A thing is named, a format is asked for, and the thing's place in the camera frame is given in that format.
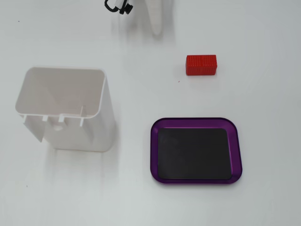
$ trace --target white tabletop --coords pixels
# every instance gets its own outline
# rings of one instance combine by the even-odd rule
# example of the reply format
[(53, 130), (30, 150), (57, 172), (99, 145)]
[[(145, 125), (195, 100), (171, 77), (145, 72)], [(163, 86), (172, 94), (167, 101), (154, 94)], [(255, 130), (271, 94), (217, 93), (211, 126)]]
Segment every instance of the white tabletop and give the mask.
[[(129, 15), (104, 0), (1, 1), (0, 225), (301, 225), (301, 1), (166, 0), (160, 37), (130, 1)], [(217, 74), (186, 76), (186, 56), (202, 54), (217, 55)], [(33, 65), (107, 72), (110, 151), (52, 150), (26, 129), (15, 102)], [(155, 181), (150, 129), (163, 117), (233, 121), (241, 179)]]

